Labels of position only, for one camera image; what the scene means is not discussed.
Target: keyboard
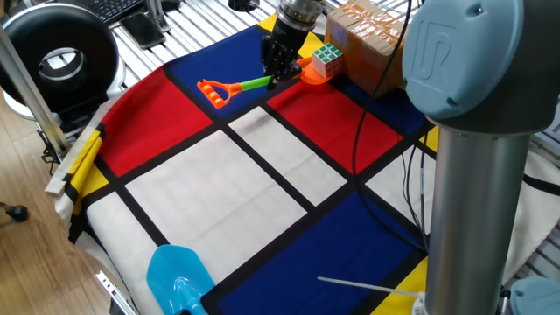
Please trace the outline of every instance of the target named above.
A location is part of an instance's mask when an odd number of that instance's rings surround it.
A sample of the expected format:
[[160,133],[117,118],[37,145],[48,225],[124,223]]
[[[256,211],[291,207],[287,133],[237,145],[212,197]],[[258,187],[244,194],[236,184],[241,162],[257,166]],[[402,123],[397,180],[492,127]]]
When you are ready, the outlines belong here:
[[143,0],[90,0],[87,6],[101,21],[109,25],[124,18],[143,2]]

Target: black stripe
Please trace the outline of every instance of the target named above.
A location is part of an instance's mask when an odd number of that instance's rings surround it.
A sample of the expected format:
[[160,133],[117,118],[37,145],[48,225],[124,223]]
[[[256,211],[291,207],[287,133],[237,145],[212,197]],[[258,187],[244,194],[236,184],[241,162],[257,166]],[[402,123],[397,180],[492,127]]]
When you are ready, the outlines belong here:
[[[425,254],[419,250],[412,249],[412,253],[406,257],[391,273],[388,274],[380,283],[377,285],[385,288],[396,288],[400,282],[406,278],[417,267],[417,265],[426,257]],[[383,300],[389,296],[387,292],[380,292],[372,290],[366,298],[364,298],[361,303],[359,303],[356,308],[354,308],[349,315],[366,315],[371,314],[371,312],[379,306]]]
[[197,144],[200,140],[212,135],[214,132],[218,130],[218,126],[216,124],[211,124],[204,129],[196,132],[195,134],[189,136],[187,139],[173,145],[171,148],[157,154],[155,157],[149,159],[147,162],[142,163],[141,165],[135,167],[134,169],[128,171],[126,174],[120,177],[120,180],[123,185],[127,185],[132,180],[136,179],[142,174],[149,172],[163,162],[167,161],[168,159],[176,156],[180,152],[192,147],[193,145]]
[[66,175],[64,175],[64,177],[62,178],[62,181],[65,182],[69,182],[70,180],[72,180],[72,177],[74,176],[73,173],[67,173]]
[[347,98],[349,98],[350,100],[352,100],[354,103],[356,103],[358,106],[360,106],[361,108],[367,108],[367,112],[371,115],[373,115],[377,120],[379,120],[380,122],[384,123],[385,125],[387,125],[388,127],[390,127],[392,130],[396,131],[399,135],[403,135],[406,136],[408,135],[408,133],[402,129],[399,125],[394,124],[393,122],[391,122],[388,118],[386,118],[384,115],[381,115],[380,113],[378,113],[375,109],[373,109],[372,106],[369,106],[369,103],[367,101],[363,101],[361,98],[359,98],[356,94],[351,94],[348,93],[343,86],[348,84],[350,80],[344,76],[344,75],[339,75],[336,78],[333,78],[331,80],[328,81],[328,83],[335,87],[337,90],[339,90],[343,95],[345,95]]
[[292,135],[294,135],[299,141],[310,148],[315,154],[317,154],[325,163],[327,163],[331,168],[333,168],[340,176],[346,180],[352,179],[352,174],[342,165],[340,165],[334,158],[328,155],[321,147],[316,145],[310,138],[304,135],[297,127],[288,122],[280,113],[275,111],[269,104],[264,103],[261,105],[262,109],[266,111],[270,116],[276,119],[284,128],[286,128]]
[[91,206],[94,202],[102,199],[103,197],[109,195],[110,193],[114,192],[115,189],[111,184],[107,184],[94,192],[89,193],[88,195],[84,196],[81,200],[81,209],[87,210],[89,206]]
[[338,204],[348,198],[352,193],[354,193],[354,185],[346,183],[338,191],[333,193],[323,203],[321,203],[316,208],[316,211],[304,215],[258,253],[252,256],[235,272],[227,276],[222,282],[214,287],[210,293],[206,294],[202,298],[202,304],[204,305],[206,311],[209,314],[222,314],[220,308],[218,307],[218,303],[223,298],[249,279],[256,271],[287,248],[301,234],[321,220],[326,214],[330,213]]
[[95,126],[95,130],[99,131],[99,137],[101,140],[105,140],[105,136],[107,135],[107,131],[105,131],[105,125],[101,122]]
[[158,246],[169,244],[163,233],[161,233],[156,224],[150,219],[150,216],[148,216],[148,214],[142,209],[129,190],[124,187],[123,182],[121,182],[121,180],[110,170],[109,166],[105,164],[101,156],[98,156],[94,162],[107,181],[114,186],[115,191],[119,197],[121,197],[122,202],[124,202],[126,207],[136,217],[142,228],[146,231],[154,243]]
[[78,201],[78,191],[72,184],[67,183],[66,188],[64,189],[64,193],[70,198],[73,204],[76,204]]
[[523,175],[523,181],[527,183],[527,185],[538,189],[545,193],[550,193],[555,196],[560,196],[560,185],[556,185],[554,183],[550,183],[544,180],[540,180],[538,178],[530,177],[527,174]]
[[277,169],[275,169],[272,165],[261,157],[253,147],[251,147],[248,143],[243,140],[235,131],[231,128],[224,126],[222,127],[222,131],[232,139],[248,156],[250,156],[255,163],[257,163],[269,176],[274,179],[274,181],[282,187],[305,211],[311,212],[315,208],[313,204],[306,198],[304,195],[299,192],[290,182],[280,174]]
[[[200,99],[193,94],[193,92],[186,87],[180,80],[178,80],[171,70],[164,69],[165,74],[169,78],[169,80],[175,84],[196,106],[202,110],[210,119],[214,121],[214,123],[232,140],[234,141],[255,163],[257,163],[274,181],[278,183],[305,211],[310,212],[314,209],[313,204],[301,193],[296,189],[282,174],[280,174],[277,169],[275,169],[269,162],[264,159],[258,152],[256,152],[253,147],[251,147],[241,136],[239,136],[235,131],[233,131],[229,126],[228,122],[232,121],[232,119],[237,119],[240,113],[236,113],[236,115],[229,115],[226,119],[222,120],[216,113],[214,113],[208,106],[206,106]],[[276,94],[281,93],[283,90],[278,89],[274,92]],[[260,97],[250,104],[244,107],[244,113],[254,109],[258,104],[265,102],[271,97],[270,93],[265,94],[263,97]]]
[[404,216],[400,211],[396,210],[391,206],[385,199],[381,198],[377,193],[373,192],[368,187],[362,189],[364,195],[370,198],[383,212],[388,214],[393,220],[405,228],[415,239],[422,240],[422,235],[420,230],[415,226],[407,217]]
[[391,149],[387,150],[383,153],[383,155],[377,158],[377,160],[361,171],[360,175],[358,175],[359,181],[361,183],[366,183],[375,176],[375,174],[383,170],[387,165],[402,155],[412,144],[425,151],[426,154],[432,158],[436,159],[436,153],[418,141],[418,139],[425,135],[427,130],[430,130],[432,126],[433,125],[431,125],[431,123],[427,122],[419,130],[415,131],[413,135],[404,136],[399,143],[395,144],[391,147]]
[[68,240],[72,244],[75,244],[81,233],[84,232],[88,227],[88,218],[85,215],[85,211],[81,211],[78,215],[72,213],[70,222],[71,225],[70,229],[68,230]]

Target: cardboard box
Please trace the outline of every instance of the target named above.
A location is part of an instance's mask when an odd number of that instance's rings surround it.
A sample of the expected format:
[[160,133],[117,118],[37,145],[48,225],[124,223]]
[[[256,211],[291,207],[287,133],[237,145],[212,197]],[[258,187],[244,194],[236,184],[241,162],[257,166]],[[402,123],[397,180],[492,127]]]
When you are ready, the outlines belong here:
[[[403,23],[368,0],[351,0],[329,14],[325,42],[344,54],[346,75],[371,95],[402,29]],[[403,84],[402,60],[403,45],[376,98]]]

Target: green handle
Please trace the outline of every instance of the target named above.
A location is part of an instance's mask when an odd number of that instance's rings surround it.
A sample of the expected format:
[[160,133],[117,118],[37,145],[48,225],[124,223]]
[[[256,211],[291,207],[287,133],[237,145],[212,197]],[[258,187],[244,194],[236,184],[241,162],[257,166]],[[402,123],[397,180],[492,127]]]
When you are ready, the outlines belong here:
[[241,91],[247,91],[252,88],[264,87],[265,85],[269,84],[269,81],[270,81],[270,75],[254,80],[244,81],[239,84],[241,84]]

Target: metal pole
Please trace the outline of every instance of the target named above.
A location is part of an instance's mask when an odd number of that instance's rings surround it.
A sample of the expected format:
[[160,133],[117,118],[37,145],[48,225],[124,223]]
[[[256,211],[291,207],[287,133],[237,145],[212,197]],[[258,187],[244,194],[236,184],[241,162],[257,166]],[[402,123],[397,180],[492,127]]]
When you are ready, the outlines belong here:
[[425,309],[493,315],[499,301],[529,135],[441,128]]
[[56,153],[61,156],[64,151],[70,148],[70,143],[54,120],[53,113],[46,106],[43,96],[35,86],[14,45],[10,42],[8,34],[2,27],[0,27],[0,66],[4,68],[19,94],[24,98],[25,104],[37,119],[37,123],[45,132],[46,138],[51,142]]
[[164,9],[161,6],[161,0],[148,0],[146,5],[148,5],[148,13],[151,18],[153,18],[157,27],[159,27],[159,30],[161,32],[168,32],[171,28],[165,21]]

